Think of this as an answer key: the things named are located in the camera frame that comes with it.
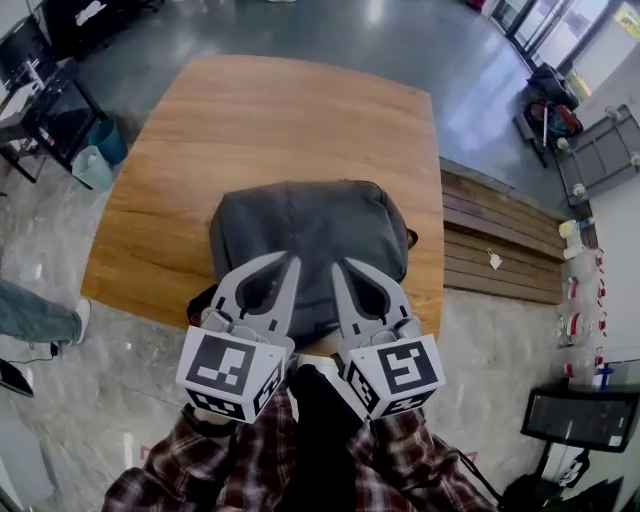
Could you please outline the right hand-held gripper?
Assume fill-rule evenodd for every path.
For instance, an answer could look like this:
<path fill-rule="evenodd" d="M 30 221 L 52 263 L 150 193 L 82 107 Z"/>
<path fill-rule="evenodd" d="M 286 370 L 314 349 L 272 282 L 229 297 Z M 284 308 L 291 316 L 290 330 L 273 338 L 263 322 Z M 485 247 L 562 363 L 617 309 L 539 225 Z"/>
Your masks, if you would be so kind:
<path fill-rule="evenodd" d="M 434 336 L 421 331 L 417 318 L 406 320 L 411 308 L 400 284 L 352 258 L 334 263 L 331 277 L 344 380 L 366 417 L 421 408 L 446 380 Z M 380 331 L 385 326 L 394 328 Z"/>

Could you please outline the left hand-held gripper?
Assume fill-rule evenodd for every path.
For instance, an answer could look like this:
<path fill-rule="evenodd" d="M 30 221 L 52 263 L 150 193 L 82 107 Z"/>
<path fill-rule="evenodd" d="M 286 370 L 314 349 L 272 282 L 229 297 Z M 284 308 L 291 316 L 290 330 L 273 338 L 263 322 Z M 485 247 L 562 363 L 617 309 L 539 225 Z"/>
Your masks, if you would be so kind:
<path fill-rule="evenodd" d="M 288 332 L 300 270 L 298 257 L 279 251 L 221 280 L 202 324 L 187 331 L 176 374 L 196 407 L 244 423 L 258 419 L 295 348 Z"/>

